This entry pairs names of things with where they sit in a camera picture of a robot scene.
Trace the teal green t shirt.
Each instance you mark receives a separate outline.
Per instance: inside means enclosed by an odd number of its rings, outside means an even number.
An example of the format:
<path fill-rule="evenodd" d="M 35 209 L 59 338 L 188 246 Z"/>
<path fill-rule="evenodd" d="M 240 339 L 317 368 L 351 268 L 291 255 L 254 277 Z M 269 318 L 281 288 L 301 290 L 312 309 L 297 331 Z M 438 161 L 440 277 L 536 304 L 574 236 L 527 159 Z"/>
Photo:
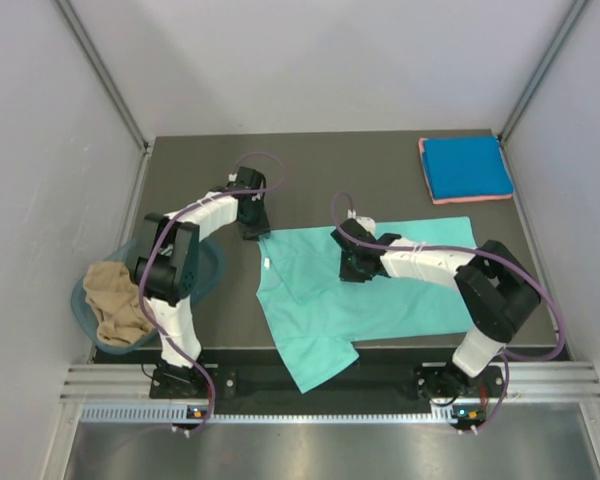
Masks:
<path fill-rule="evenodd" d="M 463 334 L 472 320 L 461 295 L 413 279 L 339 278 L 331 228 L 276 230 L 259 243 L 257 298 L 276 349 L 306 393 L 358 357 L 359 341 Z"/>

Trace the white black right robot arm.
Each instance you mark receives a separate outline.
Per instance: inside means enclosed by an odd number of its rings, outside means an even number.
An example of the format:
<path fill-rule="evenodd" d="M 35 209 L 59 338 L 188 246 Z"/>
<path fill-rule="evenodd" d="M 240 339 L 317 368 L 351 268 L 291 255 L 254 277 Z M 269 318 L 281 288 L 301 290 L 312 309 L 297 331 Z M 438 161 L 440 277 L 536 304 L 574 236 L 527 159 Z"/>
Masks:
<path fill-rule="evenodd" d="M 483 383 L 483 370 L 541 303 L 532 278 L 499 241 L 478 250 L 428 249 L 398 234 L 375 237 L 374 228 L 371 219 L 351 217 L 332 231 L 341 249 L 340 279 L 410 279 L 458 292 L 473 326 L 453 353 L 446 380 L 454 393 L 472 394 Z"/>

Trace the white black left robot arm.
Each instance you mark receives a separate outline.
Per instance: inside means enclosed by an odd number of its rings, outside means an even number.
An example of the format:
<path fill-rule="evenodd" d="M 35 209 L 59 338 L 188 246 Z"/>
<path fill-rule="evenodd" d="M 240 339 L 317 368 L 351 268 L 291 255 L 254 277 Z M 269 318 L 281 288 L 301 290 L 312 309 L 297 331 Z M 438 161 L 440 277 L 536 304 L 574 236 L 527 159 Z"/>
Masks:
<path fill-rule="evenodd" d="M 182 210 L 146 215 L 135 250 L 127 257 L 140 309 L 161 339 L 161 360 L 176 368 L 171 381 L 185 396 L 200 394 L 207 382 L 205 370 L 195 365 L 202 347 L 191 308 L 200 245 L 231 224 L 238 225 L 247 241 L 268 235 L 265 193 L 264 174 L 240 167 L 226 186 L 209 191 Z"/>

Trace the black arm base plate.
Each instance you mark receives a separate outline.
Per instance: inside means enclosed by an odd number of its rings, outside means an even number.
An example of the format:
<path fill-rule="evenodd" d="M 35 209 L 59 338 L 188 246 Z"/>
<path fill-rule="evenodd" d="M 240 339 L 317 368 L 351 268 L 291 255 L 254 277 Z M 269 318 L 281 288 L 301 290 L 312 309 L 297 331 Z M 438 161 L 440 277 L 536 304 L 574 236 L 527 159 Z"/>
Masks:
<path fill-rule="evenodd" d="M 219 412 L 264 408 L 281 412 L 398 411 L 454 399 L 486 401 L 503 392 L 500 369 L 488 366 L 475 378 L 462 373 L 446 352 L 425 349 L 362 349 L 344 370 L 301 393 L 279 354 L 272 350 L 211 350 L 203 366 L 213 380 Z"/>

